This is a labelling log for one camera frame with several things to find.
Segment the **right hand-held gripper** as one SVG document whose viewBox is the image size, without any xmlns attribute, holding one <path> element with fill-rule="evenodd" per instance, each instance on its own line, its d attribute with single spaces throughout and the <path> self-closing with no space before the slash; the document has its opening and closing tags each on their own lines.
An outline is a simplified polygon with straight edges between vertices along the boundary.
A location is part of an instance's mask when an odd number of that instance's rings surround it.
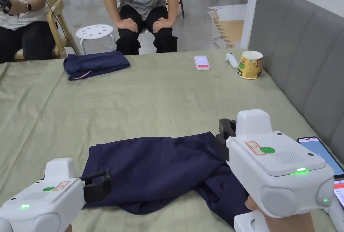
<svg viewBox="0 0 344 232">
<path fill-rule="evenodd" d="M 235 216 L 236 232 L 268 232 L 264 216 L 286 218 L 328 209 L 334 197 L 334 171 L 325 160 L 280 131 L 268 113 L 240 111 L 237 120 L 220 119 L 217 152 L 259 210 Z"/>
</svg>

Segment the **person's right hand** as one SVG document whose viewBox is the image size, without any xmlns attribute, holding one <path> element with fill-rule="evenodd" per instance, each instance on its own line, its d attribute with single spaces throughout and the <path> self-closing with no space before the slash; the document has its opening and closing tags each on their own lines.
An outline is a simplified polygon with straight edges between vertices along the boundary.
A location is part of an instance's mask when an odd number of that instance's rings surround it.
<svg viewBox="0 0 344 232">
<path fill-rule="evenodd" d="M 285 218 L 272 218 L 264 214 L 254 199 L 249 195 L 246 202 L 246 207 L 251 211 L 259 211 L 263 214 L 267 227 L 271 232 L 314 232 L 314 224 L 311 214 L 304 213 L 301 215 L 294 215 Z"/>
</svg>

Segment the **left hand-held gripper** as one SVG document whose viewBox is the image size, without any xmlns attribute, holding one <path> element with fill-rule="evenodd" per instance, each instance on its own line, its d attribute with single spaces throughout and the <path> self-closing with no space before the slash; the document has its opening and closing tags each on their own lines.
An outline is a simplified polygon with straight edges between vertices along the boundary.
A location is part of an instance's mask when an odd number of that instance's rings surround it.
<svg viewBox="0 0 344 232">
<path fill-rule="evenodd" d="M 2 232 L 64 232 L 85 204 L 111 192 L 109 169 L 77 177 L 71 158 L 48 162 L 44 178 L 6 201 L 0 209 Z"/>
</svg>

